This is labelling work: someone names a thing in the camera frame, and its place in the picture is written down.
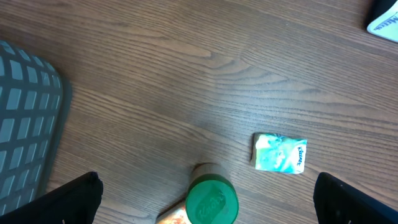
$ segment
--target green bottle cap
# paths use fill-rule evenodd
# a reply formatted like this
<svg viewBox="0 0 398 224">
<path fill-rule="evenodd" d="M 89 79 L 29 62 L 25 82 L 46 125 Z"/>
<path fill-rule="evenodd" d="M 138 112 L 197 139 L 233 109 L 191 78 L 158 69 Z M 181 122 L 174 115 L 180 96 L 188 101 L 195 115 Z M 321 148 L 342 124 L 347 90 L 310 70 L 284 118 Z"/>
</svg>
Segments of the green bottle cap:
<svg viewBox="0 0 398 224">
<path fill-rule="evenodd" d="M 190 185 L 186 207 L 192 224 L 232 224 L 239 202 L 230 181 L 218 174 L 205 174 Z"/>
</svg>

